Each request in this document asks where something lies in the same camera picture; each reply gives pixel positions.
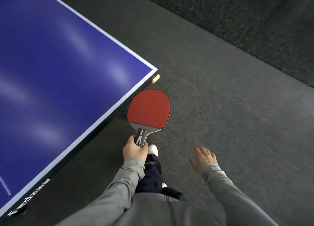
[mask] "white center line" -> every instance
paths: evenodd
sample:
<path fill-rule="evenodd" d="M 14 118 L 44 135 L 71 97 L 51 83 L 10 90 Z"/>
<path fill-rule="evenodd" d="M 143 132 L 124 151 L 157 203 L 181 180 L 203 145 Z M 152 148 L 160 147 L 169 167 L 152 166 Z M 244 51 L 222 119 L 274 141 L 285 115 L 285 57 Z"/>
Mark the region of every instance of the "white center line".
<path fill-rule="evenodd" d="M 10 196 L 11 195 L 11 192 L 9 190 L 9 188 L 7 187 L 7 185 L 5 184 L 4 180 L 2 179 L 2 177 L 0 176 L 0 181 L 1 181 L 1 184 L 3 185 L 4 189 L 6 190 L 6 192 L 8 193 L 8 195 Z"/>

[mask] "gray sweatshirt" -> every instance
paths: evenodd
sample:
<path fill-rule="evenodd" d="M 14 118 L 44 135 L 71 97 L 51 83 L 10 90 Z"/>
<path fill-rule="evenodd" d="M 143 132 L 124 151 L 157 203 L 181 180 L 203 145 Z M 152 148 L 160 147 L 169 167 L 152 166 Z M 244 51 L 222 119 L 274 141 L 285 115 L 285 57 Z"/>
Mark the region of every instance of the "gray sweatshirt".
<path fill-rule="evenodd" d="M 211 212 L 157 193 L 134 193 L 144 177 L 144 161 L 131 158 L 117 172 L 104 193 L 57 226 L 197 226 L 221 225 Z M 277 225 L 239 191 L 216 164 L 207 164 L 201 177 L 223 205 L 228 226 Z"/>

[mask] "yellow corner clip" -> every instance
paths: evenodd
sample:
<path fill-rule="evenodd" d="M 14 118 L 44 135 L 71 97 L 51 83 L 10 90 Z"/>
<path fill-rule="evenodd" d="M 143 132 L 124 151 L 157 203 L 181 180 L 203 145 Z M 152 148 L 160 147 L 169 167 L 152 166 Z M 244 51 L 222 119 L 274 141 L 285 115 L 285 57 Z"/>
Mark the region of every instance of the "yellow corner clip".
<path fill-rule="evenodd" d="M 152 83 L 154 84 L 157 80 L 159 80 L 160 75 L 156 74 L 156 76 L 152 79 Z"/>

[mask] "dark pants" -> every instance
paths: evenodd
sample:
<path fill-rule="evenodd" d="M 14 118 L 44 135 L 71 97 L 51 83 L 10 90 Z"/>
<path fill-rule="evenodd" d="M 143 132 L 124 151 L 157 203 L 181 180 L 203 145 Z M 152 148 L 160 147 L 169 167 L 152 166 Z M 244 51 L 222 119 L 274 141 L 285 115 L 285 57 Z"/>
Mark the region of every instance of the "dark pants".
<path fill-rule="evenodd" d="M 161 183 L 163 182 L 161 164 L 155 154 L 147 155 L 144 173 L 144 178 L 138 182 L 135 189 L 136 193 L 159 193 L 177 200 L 188 201 L 183 193 L 171 187 L 161 187 Z"/>

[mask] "sneaker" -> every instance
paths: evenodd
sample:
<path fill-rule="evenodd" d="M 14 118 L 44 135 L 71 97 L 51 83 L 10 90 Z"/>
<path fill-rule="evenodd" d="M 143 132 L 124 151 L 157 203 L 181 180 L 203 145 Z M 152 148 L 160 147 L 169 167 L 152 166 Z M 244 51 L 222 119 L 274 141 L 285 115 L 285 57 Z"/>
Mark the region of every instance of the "sneaker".
<path fill-rule="evenodd" d="M 155 154 L 158 157 L 158 149 L 156 145 L 152 144 L 148 147 L 148 152 L 147 154 Z"/>

